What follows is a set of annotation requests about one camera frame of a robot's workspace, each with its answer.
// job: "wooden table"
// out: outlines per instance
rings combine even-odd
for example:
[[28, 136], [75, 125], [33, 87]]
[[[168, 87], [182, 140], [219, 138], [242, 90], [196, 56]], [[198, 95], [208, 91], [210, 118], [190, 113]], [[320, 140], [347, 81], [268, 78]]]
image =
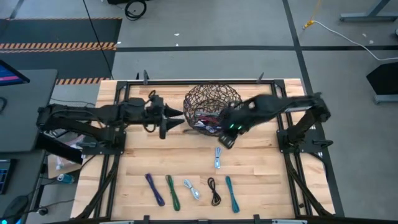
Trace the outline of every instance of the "wooden table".
[[[303, 95], [299, 79], [286, 79], [288, 96]], [[231, 85], [242, 99], [260, 93], [271, 93], [269, 85]], [[185, 94], [194, 85], [141, 85], [131, 88], [130, 97], [147, 99], [153, 89], [172, 108], [183, 109]], [[97, 107], [113, 104], [116, 81], [102, 81], [99, 88]], [[292, 113], [297, 122], [303, 113]], [[188, 128], [184, 123], [167, 133], [166, 140], [159, 139], [158, 132], [147, 133], [142, 126], [126, 129], [126, 150], [119, 163], [112, 220], [142, 220], [150, 215], [151, 220], [196, 220], [196, 219], [252, 219], [254, 214], [261, 218], [293, 218], [292, 200], [283, 155], [279, 152], [276, 119], [261, 124], [238, 137], [234, 147], [221, 153], [221, 169], [215, 169], [215, 147], [220, 146], [217, 138], [198, 134], [183, 134]], [[78, 215], [98, 189], [103, 156], [96, 156], [85, 166], [73, 204], [72, 215]], [[308, 188], [322, 205], [334, 212], [323, 164], [308, 154], [302, 154], [302, 164]], [[159, 207], [144, 174], [150, 172], [157, 190], [166, 205]], [[170, 189], [165, 175], [174, 179], [175, 191], [181, 203], [181, 210], [174, 211]], [[239, 213], [233, 213], [231, 198], [225, 182], [229, 175], [233, 182]], [[222, 202], [211, 206], [212, 192], [207, 179], [216, 180], [217, 192]], [[201, 193], [195, 200], [183, 185], [189, 179]], [[299, 202], [302, 194], [298, 189]], [[108, 193], [104, 194], [102, 215]]]

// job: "black metal frame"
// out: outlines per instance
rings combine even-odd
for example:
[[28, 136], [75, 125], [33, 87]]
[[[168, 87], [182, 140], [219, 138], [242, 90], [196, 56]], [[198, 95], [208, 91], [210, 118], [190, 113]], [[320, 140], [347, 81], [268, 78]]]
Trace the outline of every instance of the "black metal frame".
[[[234, 84], [270, 85], [271, 92], [273, 95], [277, 96], [277, 88], [279, 88], [282, 97], [287, 97], [284, 80], [261, 80], [261, 79], [258, 79], [258, 80], [255, 80], [255, 79], [247, 79], [247, 80], [245, 80], [245, 79], [236, 79], [236, 80], [233, 80], [233, 79], [231, 79], [231, 80], [148, 80], [148, 79], [145, 79], [144, 82], [142, 80], [134, 80], [134, 81], [128, 81], [128, 82], [127, 81], [118, 81], [118, 83], [116, 85], [117, 87], [116, 87], [116, 92], [115, 92], [115, 97], [114, 97], [114, 103], [119, 102], [119, 96], [123, 89], [125, 89], [124, 99], [125, 100], [128, 99], [131, 87], [136, 86], [136, 85], [197, 85], [197, 84], [202, 84], [203, 82], [210, 82], [210, 81], [215, 81], [218, 83], [229, 84], [229, 85], [234, 85]], [[287, 119], [288, 126], [292, 126], [293, 121], [292, 121], [292, 116], [290, 113], [286, 113], [286, 119]], [[283, 130], [284, 126], [283, 126], [283, 120], [282, 120], [281, 115], [277, 116], [277, 122], [278, 122], [279, 130]], [[303, 205], [305, 207], [306, 215], [309, 215], [309, 216], [312, 215], [311, 204], [314, 206], [314, 208], [317, 207], [316, 210], [319, 214], [330, 215], [330, 213], [328, 213], [326, 210], [324, 210], [322, 206], [320, 206], [320, 208], [317, 206], [317, 204], [320, 205], [320, 203], [317, 202], [316, 198], [311, 194], [309, 189], [306, 187], [305, 176], [304, 176], [304, 172], [303, 172], [303, 166], [302, 166], [300, 154], [294, 153], [297, 171], [294, 169], [293, 163], [290, 160], [290, 152], [289, 151], [283, 152], [283, 154], [284, 154], [286, 169], [287, 169], [287, 173], [288, 173], [290, 196], [292, 197], [292, 205], [294, 208], [295, 217], [300, 218], [302, 216], [300, 213], [301, 205], [299, 205], [299, 201], [297, 198], [297, 190], [295, 187], [295, 182], [298, 183], [298, 186], [302, 190], [303, 199], [304, 199]], [[119, 160], [120, 160], [120, 156], [115, 156], [113, 165], [118, 166]], [[329, 170], [331, 171], [330, 158], [324, 159], [323, 162], [328, 164], [327, 166], [330, 167]], [[104, 178], [105, 178], [107, 170], [108, 170], [108, 164], [109, 164], [109, 156], [105, 155], [102, 170], [101, 170], [99, 188], [106, 187], [103, 184], [104, 184]], [[111, 188], [109, 191], [109, 199], [108, 199], [108, 204], [107, 204], [107, 209], [106, 209], [106, 218], [108, 218], [108, 219], [111, 218], [111, 214], [112, 214], [114, 191], [115, 191], [115, 186], [116, 186], [116, 178], [117, 178], [117, 175], [115, 175], [112, 178]], [[335, 200], [340, 201], [339, 195], [337, 195], [337, 196], [333, 195], [333, 192], [337, 192], [337, 191], [338, 191], [337, 189], [331, 190], [331, 196], [332, 196], [332, 198], [334, 198], [333, 201], [335, 201]], [[96, 205], [95, 212], [94, 212], [94, 218], [100, 217], [100, 211], [101, 211], [101, 199], [98, 201], [98, 203]], [[225, 223], [225, 222], [228, 222], [228, 223], [253, 223], [253, 221], [255, 221], [255, 223], [264, 223], [264, 222], [270, 223], [270, 222], [272, 222], [272, 220], [261, 220], [258, 215], [255, 215], [254, 217], [255, 217], [254, 220], [211, 220], [211, 222], [212, 223]], [[147, 220], [149, 222], [149, 217], [146, 216], [144, 218], [144, 220], [142, 221], [143, 223], [148, 223], [145, 220]], [[156, 221], [156, 222], [161, 222], [161, 223], [180, 223], [180, 222], [181, 223], [198, 223], [199, 220], [163, 220], [163, 221]]]

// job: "computer monitor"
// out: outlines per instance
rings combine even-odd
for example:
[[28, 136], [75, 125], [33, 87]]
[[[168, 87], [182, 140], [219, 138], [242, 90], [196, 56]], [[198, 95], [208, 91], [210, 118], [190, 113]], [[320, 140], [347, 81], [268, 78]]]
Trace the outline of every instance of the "computer monitor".
[[29, 83], [30, 80], [23, 74], [0, 60], [0, 86]]

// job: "concrete floor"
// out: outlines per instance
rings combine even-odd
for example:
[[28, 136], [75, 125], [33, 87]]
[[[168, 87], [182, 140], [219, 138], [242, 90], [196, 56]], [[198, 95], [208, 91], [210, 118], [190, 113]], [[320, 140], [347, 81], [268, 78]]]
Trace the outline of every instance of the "concrete floor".
[[[100, 0], [86, 0], [92, 17], [124, 17], [123, 11]], [[18, 0], [0, 0], [0, 17], [8, 17]], [[363, 12], [376, 0], [324, 0], [316, 20], [362, 44], [397, 45], [398, 22], [341, 23], [343, 12]], [[352, 45], [314, 25], [301, 27], [317, 0], [289, 0], [300, 45]], [[119, 47], [204, 45], [293, 46], [284, 5], [280, 0], [152, 0], [140, 20], [123, 20]], [[391, 1], [384, 11], [397, 11]], [[86, 17], [82, 1], [25, 0], [17, 17]], [[398, 51], [375, 51], [396, 57]], [[323, 93], [332, 117], [323, 125], [347, 217], [398, 220], [397, 104], [376, 106], [366, 75], [386, 62], [365, 51], [304, 52], [314, 91]], [[302, 78], [294, 51], [236, 50], [181, 52], [118, 52], [115, 79], [132, 79], [146, 69], [151, 78]], [[56, 86], [53, 97], [96, 101], [98, 85]], [[73, 198], [75, 185], [47, 187], [42, 205]], [[28, 223], [66, 220], [71, 204], [52, 207], [46, 217], [29, 216]]]

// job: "dark wire mesh basket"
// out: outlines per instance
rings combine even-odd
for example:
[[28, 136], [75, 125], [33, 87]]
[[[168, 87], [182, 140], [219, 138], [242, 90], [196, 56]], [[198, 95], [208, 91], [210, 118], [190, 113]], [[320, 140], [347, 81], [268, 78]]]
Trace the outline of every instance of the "dark wire mesh basket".
[[207, 136], [218, 136], [218, 115], [228, 103], [241, 102], [241, 96], [229, 85], [206, 83], [192, 88], [183, 102], [184, 117], [189, 126]]

